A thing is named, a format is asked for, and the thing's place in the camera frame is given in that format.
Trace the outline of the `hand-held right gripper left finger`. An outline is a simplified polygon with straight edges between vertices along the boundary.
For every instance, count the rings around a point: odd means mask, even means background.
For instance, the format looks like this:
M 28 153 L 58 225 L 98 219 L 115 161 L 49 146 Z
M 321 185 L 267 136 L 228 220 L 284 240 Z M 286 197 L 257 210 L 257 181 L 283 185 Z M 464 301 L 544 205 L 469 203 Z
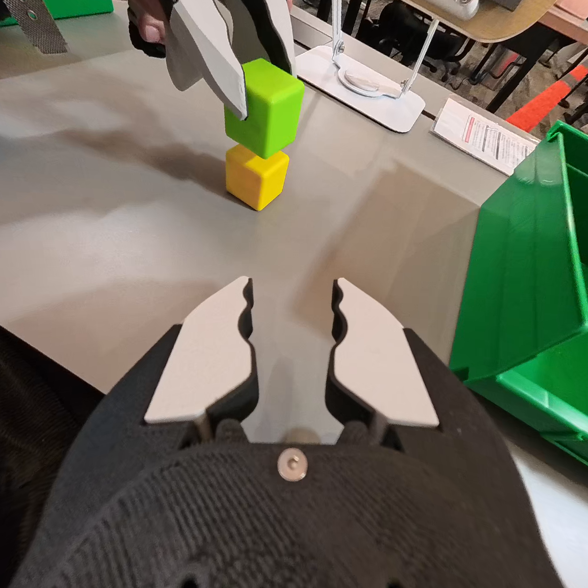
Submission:
M 184 319 L 146 409 L 147 424 L 193 423 L 211 439 L 224 419 L 242 422 L 259 401 L 253 281 L 240 276 Z

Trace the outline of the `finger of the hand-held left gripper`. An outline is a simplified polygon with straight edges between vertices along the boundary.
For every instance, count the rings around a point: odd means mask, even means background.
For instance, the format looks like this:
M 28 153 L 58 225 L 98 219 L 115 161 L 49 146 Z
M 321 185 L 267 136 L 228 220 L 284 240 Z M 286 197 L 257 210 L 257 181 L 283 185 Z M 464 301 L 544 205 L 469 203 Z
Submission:
M 229 1 L 232 48 L 241 64 L 263 58 L 297 77 L 287 1 Z
M 178 1 L 171 31 L 188 61 L 239 121 L 248 116 L 245 73 L 229 39 L 229 27 L 214 1 Z

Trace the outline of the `lime green cube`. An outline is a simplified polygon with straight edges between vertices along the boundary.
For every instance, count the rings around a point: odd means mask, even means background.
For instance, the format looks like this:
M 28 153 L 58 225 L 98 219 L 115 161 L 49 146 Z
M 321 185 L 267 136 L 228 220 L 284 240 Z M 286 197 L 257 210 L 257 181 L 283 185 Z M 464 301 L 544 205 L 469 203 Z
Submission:
M 240 121 L 224 108 L 227 137 L 262 159 L 294 142 L 305 86 L 263 58 L 244 63 L 248 115 Z

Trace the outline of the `person's black clothing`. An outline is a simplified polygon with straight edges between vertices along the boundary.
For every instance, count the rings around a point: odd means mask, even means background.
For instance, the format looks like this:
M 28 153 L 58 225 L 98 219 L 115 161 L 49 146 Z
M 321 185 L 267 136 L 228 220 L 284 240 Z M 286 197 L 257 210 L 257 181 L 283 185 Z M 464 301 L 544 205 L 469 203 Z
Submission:
M 61 463 L 103 397 L 1 328 L 1 587 L 22 562 Z

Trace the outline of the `black office chair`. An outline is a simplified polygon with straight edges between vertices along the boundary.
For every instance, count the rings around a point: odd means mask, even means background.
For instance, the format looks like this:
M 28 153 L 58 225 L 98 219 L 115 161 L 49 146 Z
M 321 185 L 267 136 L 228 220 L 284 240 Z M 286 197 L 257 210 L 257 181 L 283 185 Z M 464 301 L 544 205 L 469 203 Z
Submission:
M 378 18 L 362 19 L 356 38 L 380 53 L 393 57 L 400 56 L 405 66 L 415 64 L 427 38 L 431 19 L 414 7 L 401 1 L 385 5 Z M 445 25 L 438 25 L 426 50 L 422 65 L 437 73 L 435 63 L 444 68 L 442 81 L 456 75 L 461 67 L 460 53 L 466 44 L 466 37 Z

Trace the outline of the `wooden table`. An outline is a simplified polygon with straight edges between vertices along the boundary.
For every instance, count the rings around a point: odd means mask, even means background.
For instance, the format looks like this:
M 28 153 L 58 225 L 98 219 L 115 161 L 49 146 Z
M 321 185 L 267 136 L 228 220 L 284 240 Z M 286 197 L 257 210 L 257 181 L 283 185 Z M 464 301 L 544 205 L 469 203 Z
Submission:
M 501 107 L 558 35 L 587 44 L 587 20 L 558 6 L 550 8 L 535 24 L 518 35 L 501 41 L 508 50 L 524 58 L 518 70 L 500 88 L 485 109 L 492 114 Z

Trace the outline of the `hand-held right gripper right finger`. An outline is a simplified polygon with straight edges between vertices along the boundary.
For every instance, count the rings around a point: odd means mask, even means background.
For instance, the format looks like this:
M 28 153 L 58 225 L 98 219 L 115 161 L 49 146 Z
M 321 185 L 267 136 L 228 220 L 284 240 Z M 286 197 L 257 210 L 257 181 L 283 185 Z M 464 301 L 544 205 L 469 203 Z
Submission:
M 436 430 L 440 419 L 401 322 L 346 278 L 334 280 L 325 405 L 342 426 Z

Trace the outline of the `laminated paper sheet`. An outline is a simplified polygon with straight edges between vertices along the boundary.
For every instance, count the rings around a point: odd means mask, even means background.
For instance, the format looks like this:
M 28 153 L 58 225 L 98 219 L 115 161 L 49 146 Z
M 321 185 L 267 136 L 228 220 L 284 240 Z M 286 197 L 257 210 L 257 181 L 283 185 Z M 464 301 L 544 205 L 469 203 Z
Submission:
M 539 144 L 515 127 L 494 120 L 465 100 L 448 98 L 435 118 L 431 133 L 494 170 L 511 176 Z

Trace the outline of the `yellow cube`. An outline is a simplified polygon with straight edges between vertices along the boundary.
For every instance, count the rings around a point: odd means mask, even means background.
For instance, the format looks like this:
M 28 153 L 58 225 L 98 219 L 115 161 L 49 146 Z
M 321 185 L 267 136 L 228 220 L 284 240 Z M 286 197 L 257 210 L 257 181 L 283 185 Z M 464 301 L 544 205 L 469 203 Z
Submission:
M 282 193 L 289 161 L 283 151 L 264 159 L 238 143 L 226 152 L 226 190 L 253 210 L 261 211 Z

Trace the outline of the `green plastic bin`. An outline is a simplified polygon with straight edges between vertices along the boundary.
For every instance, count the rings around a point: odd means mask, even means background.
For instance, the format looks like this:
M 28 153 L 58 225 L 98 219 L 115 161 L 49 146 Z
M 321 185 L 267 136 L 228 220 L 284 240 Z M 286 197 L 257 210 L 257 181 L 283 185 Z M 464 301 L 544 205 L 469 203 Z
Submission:
M 53 19 L 94 16 L 114 11 L 113 1 L 44 1 Z M 1 27 L 16 26 L 13 18 L 1 21 Z
M 450 369 L 587 464 L 587 135 L 567 123 L 481 206 Z

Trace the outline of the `white document stand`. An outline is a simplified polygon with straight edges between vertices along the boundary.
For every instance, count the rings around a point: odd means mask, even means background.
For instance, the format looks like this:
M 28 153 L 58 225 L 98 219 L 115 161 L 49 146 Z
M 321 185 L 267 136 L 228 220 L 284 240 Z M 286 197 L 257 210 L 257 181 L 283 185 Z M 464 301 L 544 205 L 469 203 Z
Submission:
M 342 2 L 332 1 L 332 41 L 296 57 L 298 76 L 306 84 L 337 99 L 370 120 L 400 134 L 408 133 L 425 102 L 411 90 L 440 20 L 432 13 L 422 48 L 402 83 L 371 69 L 346 53 L 342 30 Z

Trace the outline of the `person's left hand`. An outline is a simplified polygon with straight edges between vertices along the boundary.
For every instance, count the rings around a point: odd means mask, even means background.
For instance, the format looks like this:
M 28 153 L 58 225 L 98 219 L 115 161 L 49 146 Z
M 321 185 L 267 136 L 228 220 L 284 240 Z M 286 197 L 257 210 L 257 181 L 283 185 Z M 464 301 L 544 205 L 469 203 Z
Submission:
M 166 44 L 166 15 L 164 1 L 127 1 L 129 22 L 142 40 L 148 43 Z

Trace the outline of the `silver wristwatch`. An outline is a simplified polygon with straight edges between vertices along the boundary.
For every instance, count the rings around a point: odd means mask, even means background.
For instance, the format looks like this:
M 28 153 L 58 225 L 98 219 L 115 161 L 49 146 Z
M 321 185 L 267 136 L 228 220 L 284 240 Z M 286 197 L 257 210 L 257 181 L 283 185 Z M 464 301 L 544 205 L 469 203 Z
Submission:
M 31 45 L 45 55 L 67 53 L 67 43 L 43 1 L 1 1 L 1 21 L 16 20 Z

